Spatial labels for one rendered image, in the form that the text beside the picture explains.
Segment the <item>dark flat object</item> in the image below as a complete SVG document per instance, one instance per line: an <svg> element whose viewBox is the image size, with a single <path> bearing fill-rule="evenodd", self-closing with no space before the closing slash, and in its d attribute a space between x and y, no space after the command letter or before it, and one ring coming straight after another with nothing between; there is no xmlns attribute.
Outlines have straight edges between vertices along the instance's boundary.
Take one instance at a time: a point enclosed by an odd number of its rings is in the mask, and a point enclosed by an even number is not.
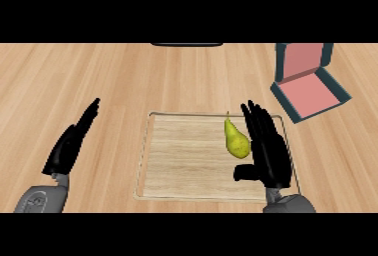
<svg viewBox="0 0 378 256"><path fill-rule="evenodd" d="M151 43L160 47L219 47L224 43Z"/></svg>

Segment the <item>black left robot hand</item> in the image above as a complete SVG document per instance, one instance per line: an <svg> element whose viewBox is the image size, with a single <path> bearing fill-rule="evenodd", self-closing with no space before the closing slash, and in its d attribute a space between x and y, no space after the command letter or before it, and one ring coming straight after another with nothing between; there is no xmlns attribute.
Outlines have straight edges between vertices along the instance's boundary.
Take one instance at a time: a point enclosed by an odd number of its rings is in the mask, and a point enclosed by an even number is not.
<svg viewBox="0 0 378 256"><path fill-rule="evenodd" d="M97 98L89 105L82 118L63 133L54 146L42 173L68 175L76 164L80 148L94 120L98 116L101 99Z"/></svg>

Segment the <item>teal and pink open box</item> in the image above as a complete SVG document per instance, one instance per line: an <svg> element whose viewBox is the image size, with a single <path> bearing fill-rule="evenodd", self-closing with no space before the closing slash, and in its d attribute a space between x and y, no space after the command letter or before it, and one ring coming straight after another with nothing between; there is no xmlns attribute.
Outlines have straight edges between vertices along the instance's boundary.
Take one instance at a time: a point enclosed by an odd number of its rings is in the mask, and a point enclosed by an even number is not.
<svg viewBox="0 0 378 256"><path fill-rule="evenodd" d="M331 63L333 43L278 43L272 93L293 123L342 106L352 95L325 67Z"/></svg>

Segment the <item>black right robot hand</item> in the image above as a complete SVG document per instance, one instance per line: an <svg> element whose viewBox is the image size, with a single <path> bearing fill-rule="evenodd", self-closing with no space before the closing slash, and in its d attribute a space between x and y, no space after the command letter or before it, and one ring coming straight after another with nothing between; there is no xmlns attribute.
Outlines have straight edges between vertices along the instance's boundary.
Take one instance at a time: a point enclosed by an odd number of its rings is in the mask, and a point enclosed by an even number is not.
<svg viewBox="0 0 378 256"><path fill-rule="evenodd" d="M234 179L260 180L266 188L290 188L293 167L284 137L277 131L274 119L265 108L253 101L241 104L252 137L253 164L235 167Z"/></svg>

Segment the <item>yellow-green pear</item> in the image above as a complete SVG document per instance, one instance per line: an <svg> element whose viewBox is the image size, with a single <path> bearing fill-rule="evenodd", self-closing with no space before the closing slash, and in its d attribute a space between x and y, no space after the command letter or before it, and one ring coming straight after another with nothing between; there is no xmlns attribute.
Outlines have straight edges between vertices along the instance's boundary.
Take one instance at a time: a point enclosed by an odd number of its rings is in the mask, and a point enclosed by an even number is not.
<svg viewBox="0 0 378 256"><path fill-rule="evenodd" d="M240 132L231 118L225 120L226 149L234 157L244 159L252 152L250 140Z"/></svg>

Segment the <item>pale wooden tray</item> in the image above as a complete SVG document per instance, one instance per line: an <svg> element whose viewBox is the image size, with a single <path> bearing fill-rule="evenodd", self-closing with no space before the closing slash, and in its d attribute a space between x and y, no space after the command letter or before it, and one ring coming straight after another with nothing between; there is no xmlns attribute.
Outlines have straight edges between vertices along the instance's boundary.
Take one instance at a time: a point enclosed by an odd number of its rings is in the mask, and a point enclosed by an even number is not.
<svg viewBox="0 0 378 256"><path fill-rule="evenodd" d="M241 114L148 114L135 198L160 201L266 201L259 181L237 181L235 166L253 159L235 158L226 149L225 122L247 130Z"/></svg>

